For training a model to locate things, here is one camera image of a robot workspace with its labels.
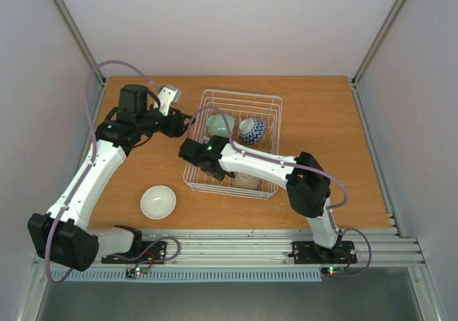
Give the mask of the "celadon green ceramic bowl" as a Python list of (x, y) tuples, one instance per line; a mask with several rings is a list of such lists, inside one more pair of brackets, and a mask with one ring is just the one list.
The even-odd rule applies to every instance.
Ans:
[(223, 116), (221, 114), (214, 114), (207, 118), (205, 126), (210, 136), (221, 136), (228, 138), (228, 132), (233, 131), (235, 120), (229, 114), (224, 114), (224, 117), (228, 123), (228, 126), (226, 126), (226, 123), (223, 120)]

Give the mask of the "white bowl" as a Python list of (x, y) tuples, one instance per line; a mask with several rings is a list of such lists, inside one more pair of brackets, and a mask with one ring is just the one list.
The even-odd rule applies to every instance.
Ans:
[(175, 193), (165, 185), (149, 188), (141, 197), (140, 209), (149, 219), (159, 220), (168, 217), (175, 209)]
[(261, 184), (261, 179), (249, 174), (236, 172), (230, 184), (236, 188), (257, 190)]

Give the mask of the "red patterned bowl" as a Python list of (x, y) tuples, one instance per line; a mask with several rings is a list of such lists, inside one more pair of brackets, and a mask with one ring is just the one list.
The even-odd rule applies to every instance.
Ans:
[(259, 143), (264, 138), (267, 124), (260, 118), (249, 117), (239, 124), (238, 130), (242, 142), (250, 146)]

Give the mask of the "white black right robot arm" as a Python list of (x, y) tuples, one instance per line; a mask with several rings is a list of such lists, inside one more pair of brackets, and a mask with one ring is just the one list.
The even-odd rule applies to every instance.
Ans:
[(220, 182), (236, 173), (248, 174), (285, 189), (291, 208), (304, 216), (311, 228), (312, 256), (319, 263), (336, 263), (341, 253), (341, 235), (330, 205), (332, 177), (313, 155), (269, 154), (212, 136), (206, 143), (187, 138), (178, 156)]

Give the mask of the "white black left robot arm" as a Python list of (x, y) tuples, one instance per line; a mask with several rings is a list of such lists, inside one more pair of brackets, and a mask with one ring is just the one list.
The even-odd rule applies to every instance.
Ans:
[(181, 94), (172, 86), (162, 87), (159, 94), (139, 84), (121, 88), (118, 105), (97, 127), (96, 142), (69, 186), (45, 214), (34, 213), (27, 223), (36, 253), (47, 264), (82, 272), (98, 257), (120, 254), (127, 262), (142, 258), (140, 231), (115, 226), (90, 234), (87, 228), (108, 181), (143, 137), (157, 132), (181, 137), (187, 131), (190, 116), (173, 108)]

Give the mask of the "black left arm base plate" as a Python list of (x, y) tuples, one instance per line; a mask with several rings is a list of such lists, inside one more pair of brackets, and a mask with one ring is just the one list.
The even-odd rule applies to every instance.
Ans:
[(110, 264), (114, 264), (114, 265), (120, 265), (120, 264), (133, 265), (133, 264), (137, 264), (137, 263), (144, 262), (144, 261), (150, 262), (151, 260), (158, 261), (158, 260), (165, 259), (165, 255), (167, 254), (167, 243), (166, 243), (166, 241), (159, 241), (156, 245), (151, 246), (151, 247), (150, 247), (150, 244), (152, 244), (151, 241), (143, 241), (142, 242), (142, 246), (141, 246), (140, 249), (144, 250), (144, 249), (146, 249), (148, 247), (148, 250), (146, 251), (146, 253), (144, 253), (141, 257), (139, 257), (136, 260), (125, 260), (125, 259), (122, 259), (122, 258), (119, 258), (119, 257), (115, 257), (113, 255), (108, 255), (106, 257), (102, 257), (101, 258), (101, 263), (105, 264), (105, 265), (110, 265)]

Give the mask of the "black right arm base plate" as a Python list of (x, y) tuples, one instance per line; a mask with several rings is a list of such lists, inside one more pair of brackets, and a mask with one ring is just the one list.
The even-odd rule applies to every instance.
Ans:
[(318, 246), (313, 241), (295, 241), (292, 242), (292, 252), (288, 256), (297, 265), (343, 265), (358, 262), (351, 241), (340, 241), (332, 249)]

